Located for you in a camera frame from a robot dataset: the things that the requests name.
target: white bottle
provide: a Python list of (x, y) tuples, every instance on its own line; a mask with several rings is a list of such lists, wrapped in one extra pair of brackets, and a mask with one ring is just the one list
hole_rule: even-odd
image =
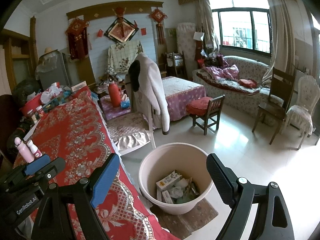
[(33, 154), (36, 158), (39, 158), (39, 157), (42, 156), (42, 152), (40, 152), (40, 150), (38, 149), (38, 147), (33, 144), (33, 141), (32, 141), (32, 140), (29, 140), (29, 141), (27, 142), (27, 145), (28, 145), (28, 147), (30, 148), (30, 151), (32, 152), (32, 154)]

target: purple floral cloth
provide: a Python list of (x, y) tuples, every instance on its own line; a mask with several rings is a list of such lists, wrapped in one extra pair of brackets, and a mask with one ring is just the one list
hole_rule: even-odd
[(168, 103), (170, 121), (179, 120), (189, 115), (186, 110), (187, 104), (206, 96), (203, 85), (188, 80), (167, 77), (162, 79), (162, 84)]
[(116, 118), (118, 116), (130, 113), (130, 108), (127, 108), (127, 109), (122, 109), (121, 107), (114, 108), (112, 106), (112, 103), (107, 101), (107, 98), (110, 98), (110, 96), (104, 96), (103, 98), (100, 99), (102, 110), (104, 112), (104, 115), (107, 121), (113, 118)]

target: sofa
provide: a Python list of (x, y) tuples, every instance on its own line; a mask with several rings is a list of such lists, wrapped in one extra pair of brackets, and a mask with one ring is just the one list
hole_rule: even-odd
[[(269, 88), (262, 87), (262, 78), (268, 65), (238, 56), (225, 56), (224, 59), (230, 66), (236, 65), (238, 67), (239, 79), (253, 79), (258, 83), (257, 88), (245, 88), (236, 82), (227, 80), (217, 82), (204, 69), (193, 71), (193, 82), (203, 85), (209, 97), (226, 95), (224, 104), (255, 118), (258, 114), (258, 105), (268, 100), (270, 92)], [(283, 104), (283, 100), (277, 97), (271, 97), (271, 101), (279, 106)], [(270, 126), (274, 124), (272, 119), (268, 117), (265, 118), (265, 123)]]

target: floor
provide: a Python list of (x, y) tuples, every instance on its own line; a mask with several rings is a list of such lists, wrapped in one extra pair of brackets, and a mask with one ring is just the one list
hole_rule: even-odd
[[(320, 221), (320, 143), (314, 146), (316, 136), (312, 135), (296, 151), (300, 134), (295, 128), (288, 127), (269, 145), (274, 128), (260, 123), (253, 134), (253, 123), (254, 119), (250, 116), (223, 106), (217, 134), (208, 130), (204, 136), (201, 128), (192, 127), (192, 119), (186, 117), (171, 124), (169, 135), (162, 135), (162, 131), (156, 130), (155, 142), (157, 146), (171, 142), (190, 143), (207, 153), (217, 154), (226, 167), (232, 168), (238, 177), (246, 177), (251, 183), (267, 185), (271, 181), (277, 182), (289, 210), (295, 239), (306, 240)], [(122, 156), (136, 184), (140, 162), (151, 150), (151, 144), (148, 144)], [(206, 198), (219, 215), (187, 240), (215, 239), (229, 215), (230, 208), (222, 202), (215, 187)], [(257, 205), (253, 205), (241, 238), (243, 240), (249, 237), (256, 210)]]

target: beige plastic bucket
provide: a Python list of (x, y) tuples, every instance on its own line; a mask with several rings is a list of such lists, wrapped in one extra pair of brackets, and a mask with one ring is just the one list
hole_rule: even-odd
[[(164, 144), (150, 152), (141, 162), (138, 182), (142, 194), (163, 211), (180, 215), (189, 212), (202, 200), (213, 185), (206, 168), (207, 153), (188, 143)], [(192, 177), (201, 195), (183, 204), (167, 204), (156, 199), (156, 182), (177, 170), (185, 178)]]

